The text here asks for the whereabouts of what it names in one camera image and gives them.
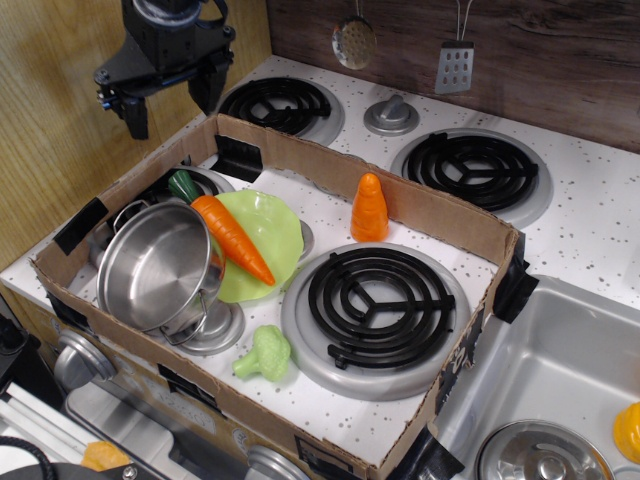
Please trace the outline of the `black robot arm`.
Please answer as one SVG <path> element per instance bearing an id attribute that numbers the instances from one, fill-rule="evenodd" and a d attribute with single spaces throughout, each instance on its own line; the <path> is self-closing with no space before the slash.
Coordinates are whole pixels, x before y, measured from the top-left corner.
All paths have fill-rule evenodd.
<path id="1" fill-rule="evenodd" d="M 102 108 L 113 111 L 135 140 L 148 133 L 146 99 L 186 83 L 205 114 L 214 111 L 233 63 L 235 30 L 228 7 L 214 3 L 219 16 L 202 16 L 202 1 L 123 1 L 125 38 L 119 51 L 94 72 Z"/>

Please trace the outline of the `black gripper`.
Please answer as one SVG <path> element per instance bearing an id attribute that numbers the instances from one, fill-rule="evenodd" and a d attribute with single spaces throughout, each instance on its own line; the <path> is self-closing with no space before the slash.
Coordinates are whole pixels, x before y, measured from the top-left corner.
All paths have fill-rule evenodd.
<path id="1" fill-rule="evenodd" d="M 123 1 L 125 40 L 94 73 L 101 100 L 124 100 L 122 119 L 131 137 L 147 140 L 146 101 L 160 90 L 186 82 L 205 115 L 213 113 L 233 63 L 235 30 L 226 24 L 228 6 L 215 1 L 211 18 L 203 1 Z"/>

